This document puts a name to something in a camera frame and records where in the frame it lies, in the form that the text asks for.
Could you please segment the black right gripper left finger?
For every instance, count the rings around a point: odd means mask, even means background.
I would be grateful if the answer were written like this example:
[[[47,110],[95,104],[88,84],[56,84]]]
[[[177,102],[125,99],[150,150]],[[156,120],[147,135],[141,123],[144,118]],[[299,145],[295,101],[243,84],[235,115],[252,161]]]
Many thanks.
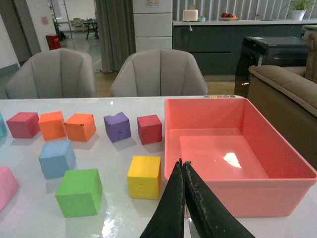
[[[159,204],[142,238],[184,237],[185,178],[182,161],[175,163]]]

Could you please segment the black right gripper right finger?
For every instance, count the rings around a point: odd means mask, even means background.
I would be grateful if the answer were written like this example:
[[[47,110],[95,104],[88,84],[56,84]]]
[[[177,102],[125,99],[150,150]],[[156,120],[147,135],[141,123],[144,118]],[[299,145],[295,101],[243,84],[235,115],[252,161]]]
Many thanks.
[[[253,238],[220,202],[190,162],[183,164],[188,225],[193,238]]]

